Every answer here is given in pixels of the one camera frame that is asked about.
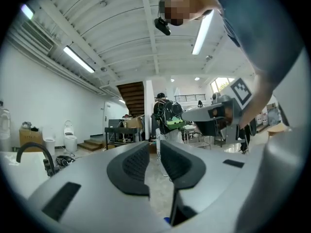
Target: table leg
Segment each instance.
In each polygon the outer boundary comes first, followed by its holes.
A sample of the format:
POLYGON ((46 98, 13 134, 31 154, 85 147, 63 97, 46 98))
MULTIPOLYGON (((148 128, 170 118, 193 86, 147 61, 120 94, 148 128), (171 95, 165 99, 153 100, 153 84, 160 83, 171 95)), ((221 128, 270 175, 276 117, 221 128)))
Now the table leg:
POLYGON ((106 133, 106 150, 108 150, 108 133, 107 132, 105 132, 106 133))

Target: gray floor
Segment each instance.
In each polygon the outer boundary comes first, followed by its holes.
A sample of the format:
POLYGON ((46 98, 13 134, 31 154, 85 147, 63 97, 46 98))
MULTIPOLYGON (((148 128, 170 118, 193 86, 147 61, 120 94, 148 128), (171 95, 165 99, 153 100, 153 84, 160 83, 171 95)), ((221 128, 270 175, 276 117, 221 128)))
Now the gray floor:
MULTIPOLYGON (((250 154, 252 152, 252 146, 257 144, 266 143, 268 140, 268 133, 263 131, 259 134, 256 134, 254 137, 251 137, 249 144, 250 154)), ((212 149, 217 149, 219 151, 226 151, 233 154, 239 153, 240 144, 229 144, 223 145, 222 147, 212 145, 212 149)), ((88 156, 100 152, 97 150, 94 152, 82 149, 78 147, 78 150, 74 153, 74 158, 88 156)), ((64 154, 63 149, 58 149, 55 151, 55 156, 64 154)), ((150 154, 150 162, 146 170, 145 183, 150 188, 150 204, 154 211, 160 217, 170 216, 172 201, 173 201, 173 183, 170 182, 169 177, 164 177, 160 171, 160 168, 157 163, 156 154, 150 154)))

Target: toilet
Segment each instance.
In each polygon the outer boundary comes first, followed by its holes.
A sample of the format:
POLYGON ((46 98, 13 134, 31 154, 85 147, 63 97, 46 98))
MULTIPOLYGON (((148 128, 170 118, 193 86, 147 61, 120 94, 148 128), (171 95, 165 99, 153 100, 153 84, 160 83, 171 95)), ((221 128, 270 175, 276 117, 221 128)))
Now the toilet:
POLYGON ((0 151, 12 152, 10 112, 0 106, 0 151))
POLYGON ((55 155, 55 133, 51 127, 43 127, 42 137, 44 145, 51 155, 55 155))
POLYGON ((78 139, 76 136, 74 136, 73 126, 72 126, 71 121, 69 120, 65 122, 64 142, 65 142, 66 151, 68 152, 77 151, 78 139))

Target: black railing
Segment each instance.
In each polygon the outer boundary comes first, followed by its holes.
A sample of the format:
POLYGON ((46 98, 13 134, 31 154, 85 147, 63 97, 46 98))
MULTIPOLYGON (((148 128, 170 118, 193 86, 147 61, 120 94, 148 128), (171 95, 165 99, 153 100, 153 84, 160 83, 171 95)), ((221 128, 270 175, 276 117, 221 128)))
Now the black railing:
POLYGON ((199 101, 199 100, 206 100, 205 94, 174 96, 174 101, 176 102, 191 102, 191 101, 199 101))

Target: wooden staircase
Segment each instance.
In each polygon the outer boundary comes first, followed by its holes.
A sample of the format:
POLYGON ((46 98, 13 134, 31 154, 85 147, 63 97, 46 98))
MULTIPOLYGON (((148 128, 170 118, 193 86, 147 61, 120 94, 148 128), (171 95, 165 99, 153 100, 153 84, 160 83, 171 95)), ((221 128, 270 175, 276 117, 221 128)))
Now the wooden staircase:
POLYGON ((89 151, 101 150, 104 147, 102 142, 98 142, 92 139, 85 140, 84 143, 79 143, 78 146, 89 151))
POLYGON ((130 115, 138 117, 145 113, 143 82, 121 84, 117 87, 130 115))

